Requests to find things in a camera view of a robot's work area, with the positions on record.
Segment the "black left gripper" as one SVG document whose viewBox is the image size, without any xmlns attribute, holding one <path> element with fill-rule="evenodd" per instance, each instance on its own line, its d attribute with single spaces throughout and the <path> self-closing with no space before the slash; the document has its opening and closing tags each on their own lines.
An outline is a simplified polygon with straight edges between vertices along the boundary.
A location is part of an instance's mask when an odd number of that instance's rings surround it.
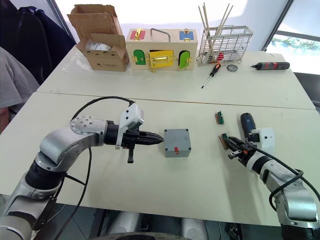
<svg viewBox="0 0 320 240">
<path fill-rule="evenodd" d="M 140 144 L 147 146 L 158 145 L 164 141 L 164 138 L 157 133 L 149 131 L 140 132 L 139 127 L 127 130 L 123 134 L 121 147 L 123 149 L 128 149 L 128 164 L 132 164 L 134 162 L 134 149 L 139 137 L 141 137 Z"/>
</svg>

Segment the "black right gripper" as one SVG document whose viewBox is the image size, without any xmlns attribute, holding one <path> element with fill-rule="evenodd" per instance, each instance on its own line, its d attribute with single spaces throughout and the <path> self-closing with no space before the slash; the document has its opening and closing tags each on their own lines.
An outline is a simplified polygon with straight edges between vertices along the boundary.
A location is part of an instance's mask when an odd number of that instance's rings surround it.
<svg viewBox="0 0 320 240">
<path fill-rule="evenodd" d="M 238 158 L 241 163 L 247 163 L 256 152 L 256 146 L 249 141 L 248 137 L 245 139 L 245 141 L 243 141 L 237 137 L 229 136 L 228 147 L 231 150 L 236 150 L 230 152 L 228 154 L 228 158 L 231 160 Z"/>
</svg>

